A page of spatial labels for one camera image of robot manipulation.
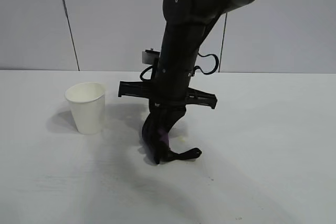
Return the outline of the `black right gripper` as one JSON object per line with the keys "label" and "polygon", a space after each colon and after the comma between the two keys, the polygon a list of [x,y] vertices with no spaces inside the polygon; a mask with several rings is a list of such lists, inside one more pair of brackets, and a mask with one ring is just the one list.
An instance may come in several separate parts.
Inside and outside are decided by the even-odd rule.
{"label": "black right gripper", "polygon": [[121,81],[118,97],[128,96],[149,101],[149,115],[143,124],[143,135],[160,130],[168,135],[175,123],[186,113],[186,105],[216,107],[214,94],[189,87],[192,71],[167,70],[155,60],[140,73],[140,81]]}

